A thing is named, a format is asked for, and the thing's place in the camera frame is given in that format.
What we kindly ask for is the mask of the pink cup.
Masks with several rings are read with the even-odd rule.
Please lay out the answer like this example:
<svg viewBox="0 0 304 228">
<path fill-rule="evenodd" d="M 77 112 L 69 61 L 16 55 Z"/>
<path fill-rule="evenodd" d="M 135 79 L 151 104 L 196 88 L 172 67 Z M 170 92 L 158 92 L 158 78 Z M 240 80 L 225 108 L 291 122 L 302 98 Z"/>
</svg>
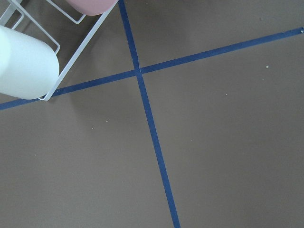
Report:
<svg viewBox="0 0 304 228">
<path fill-rule="evenodd" d="M 105 13 L 116 4 L 116 0 L 66 0 L 78 12 L 96 16 Z"/>
</svg>

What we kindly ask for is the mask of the white cup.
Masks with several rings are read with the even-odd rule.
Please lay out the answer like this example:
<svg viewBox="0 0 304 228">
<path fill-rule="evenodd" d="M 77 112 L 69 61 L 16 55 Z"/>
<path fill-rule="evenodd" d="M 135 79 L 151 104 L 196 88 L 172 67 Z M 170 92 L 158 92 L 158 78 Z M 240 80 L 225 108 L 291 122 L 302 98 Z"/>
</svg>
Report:
<svg viewBox="0 0 304 228">
<path fill-rule="evenodd" d="M 0 27 L 0 92 L 36 99 L 46 95 L 59 76 L 59 62 L 45 42 Z"/>
</svg>

